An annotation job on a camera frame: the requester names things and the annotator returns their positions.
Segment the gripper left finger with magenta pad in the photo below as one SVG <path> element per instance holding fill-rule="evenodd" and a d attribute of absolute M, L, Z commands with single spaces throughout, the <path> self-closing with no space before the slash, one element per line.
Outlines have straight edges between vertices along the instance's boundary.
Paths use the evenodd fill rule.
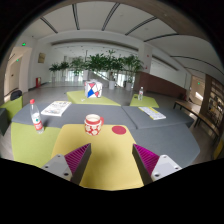
<path fill-rule="evenodd" d="M 79 185 L 91 155 L 91 144 L 83 145 L 66 155 L 57 154 L 42 169 Z"/>

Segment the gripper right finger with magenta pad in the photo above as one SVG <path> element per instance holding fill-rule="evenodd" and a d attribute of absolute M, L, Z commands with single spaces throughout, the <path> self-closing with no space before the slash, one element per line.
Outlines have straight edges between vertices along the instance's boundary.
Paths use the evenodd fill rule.
<path fill-rule="evenodd" d="M 144 185 L 181 170 L 168 155 L 159 156 L 137 144 L 133 145 L 132 154 Z"/>

